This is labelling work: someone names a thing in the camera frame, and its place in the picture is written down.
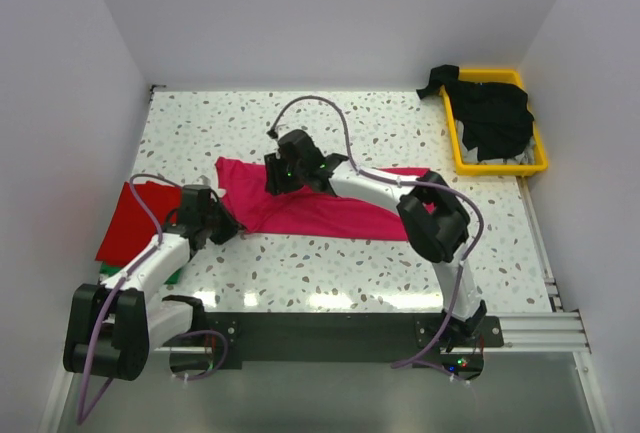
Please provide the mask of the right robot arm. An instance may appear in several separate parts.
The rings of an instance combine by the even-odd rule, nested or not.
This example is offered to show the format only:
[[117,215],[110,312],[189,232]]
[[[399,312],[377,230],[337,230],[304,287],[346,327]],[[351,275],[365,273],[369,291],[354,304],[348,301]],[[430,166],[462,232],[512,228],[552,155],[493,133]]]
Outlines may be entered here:
[[459,346],[480,335],[487,308],[469,263],[476,245],[468,231],[470,217],[462,197],[439,174],[415,178],[360,168],[345,155],[324,155],[300,129],[283,136],[271,129],[268,135],[277,142],[277,151],[265,156],[268,193],[277,196],[307,187],[396,215],[410,246],[436,273],[447,319],[443,334]]

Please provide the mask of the aluminium frame rail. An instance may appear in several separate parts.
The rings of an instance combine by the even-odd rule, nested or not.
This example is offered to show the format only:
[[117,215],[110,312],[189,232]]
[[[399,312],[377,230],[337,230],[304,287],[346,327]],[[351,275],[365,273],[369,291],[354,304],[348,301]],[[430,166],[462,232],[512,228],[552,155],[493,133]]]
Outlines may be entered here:
[[481,348],[524,352],[584,352],[579,314],[489,316],[466,321],[445,313],[214,313],[195,297],[169,295],[149,310],[142,292],[84,284],[74,293],[65,351],[72,357],[97,341],[98,357],[113,360],[165,345],[215,336],[251,361],[388,361],[396,355]]

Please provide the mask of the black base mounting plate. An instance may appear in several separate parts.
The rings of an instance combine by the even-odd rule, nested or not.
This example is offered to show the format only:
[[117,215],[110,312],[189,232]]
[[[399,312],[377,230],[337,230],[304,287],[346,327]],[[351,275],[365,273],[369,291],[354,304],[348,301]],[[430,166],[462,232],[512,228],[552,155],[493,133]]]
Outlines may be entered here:
[[172,339],[177,372],[240,369],[245,362],[394,363],[424,349],[442,313],[208,313],[218,338]]

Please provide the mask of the green folded t shirt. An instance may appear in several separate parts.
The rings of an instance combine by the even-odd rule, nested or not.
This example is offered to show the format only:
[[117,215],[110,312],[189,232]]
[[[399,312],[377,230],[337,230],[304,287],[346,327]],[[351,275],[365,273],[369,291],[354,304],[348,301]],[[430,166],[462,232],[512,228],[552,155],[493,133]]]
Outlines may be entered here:
[[[99,275],[101,277],[110,278],[122,270],[120,266],[110,265],[106,262],[102,262],[99,268]],[[171,276],[169,276],[165,281],[165,285],[175,285],[179,282],[182,276],[182,270],[176,270]]]

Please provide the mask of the red folded t shirt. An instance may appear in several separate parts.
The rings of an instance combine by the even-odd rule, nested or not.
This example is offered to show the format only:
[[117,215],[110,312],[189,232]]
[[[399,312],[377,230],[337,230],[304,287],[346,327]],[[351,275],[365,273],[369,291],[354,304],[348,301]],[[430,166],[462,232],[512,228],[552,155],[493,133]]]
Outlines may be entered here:
[[[160,224],[180,203],[180,187],[147,181],[135,185],[136,192]],[[132,261],[156,234],[153,221],[124,183],[109,227],[95,260],[123,267]]]

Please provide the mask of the black t shirt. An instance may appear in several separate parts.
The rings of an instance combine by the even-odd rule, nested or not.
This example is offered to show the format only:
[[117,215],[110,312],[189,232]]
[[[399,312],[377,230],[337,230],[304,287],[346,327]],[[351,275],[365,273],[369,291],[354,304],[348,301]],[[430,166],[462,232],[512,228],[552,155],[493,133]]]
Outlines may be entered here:
[[435,95],[444,87],[450,95],[456,123],[463,123],[467,135],[498,133],[527,142],[534,122],[527,93],[512,84],[462,81],[459,69],[454,65],[433,68],[428,84],[416,91],[418,97]]

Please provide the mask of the pink t shirt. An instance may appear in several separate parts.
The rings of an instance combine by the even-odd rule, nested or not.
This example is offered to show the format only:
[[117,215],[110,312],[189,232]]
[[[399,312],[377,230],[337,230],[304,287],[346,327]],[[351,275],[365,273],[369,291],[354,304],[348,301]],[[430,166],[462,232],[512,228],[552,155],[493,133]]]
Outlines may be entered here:
[[363,201],[304,187],[272,196],[264,166],[220,157],[215,162],[222,202],[249,234],[267,233],[380,241],[407,240],[400,218]]

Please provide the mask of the grey t shirt in bin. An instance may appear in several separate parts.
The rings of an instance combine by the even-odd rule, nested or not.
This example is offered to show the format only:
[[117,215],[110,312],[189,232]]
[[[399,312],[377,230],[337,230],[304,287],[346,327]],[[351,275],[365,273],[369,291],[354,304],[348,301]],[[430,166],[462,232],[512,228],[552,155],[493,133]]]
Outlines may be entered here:
[[467,135],[462,122],[456,123],[458,145],[464,163],[472,165],[533,165],[536,142],[513,140],[498,133]]

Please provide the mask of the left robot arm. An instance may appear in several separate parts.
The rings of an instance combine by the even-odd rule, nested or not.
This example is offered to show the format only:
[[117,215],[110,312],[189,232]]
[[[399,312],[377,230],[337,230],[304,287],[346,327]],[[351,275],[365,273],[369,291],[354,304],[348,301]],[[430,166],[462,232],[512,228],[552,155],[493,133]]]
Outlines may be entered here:
[[83,284],[74,292],[64,369],[132,381],[151,350],[175,337],[185,345],[200,343],[209,328],[200,299],[169,295],[156,307],[150,300],[207,242],[222,245],[239,230],[240,224],[210,187],[183,187],[176,219],[165,222],[118,276]]

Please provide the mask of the yellow plastic bin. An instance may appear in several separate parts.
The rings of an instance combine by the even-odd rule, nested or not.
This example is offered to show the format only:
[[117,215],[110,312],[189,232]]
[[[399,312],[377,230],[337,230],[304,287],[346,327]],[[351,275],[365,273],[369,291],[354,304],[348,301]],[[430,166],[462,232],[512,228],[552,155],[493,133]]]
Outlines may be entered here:
[[[520,74],[515,69],[507,68],[465,68],[459,69],[459,79],[474,83],[498,82],[512,84],[526,91]],[[530,177],[545,171],[549,166],[549,159],[545,145],[536,122],[533,122],[533,140],[526,149],[528,163],[516,163],[512,160],[491,160],[489,163],[469,163],[465,160],[461,150],[461,138],[458,134],[456,120],[453,115],[453,107],[450,95],[442,87],[439,92],[442,98],[446,125],[449,129],[452,157],[455,171],[459,176],[514,176]]]

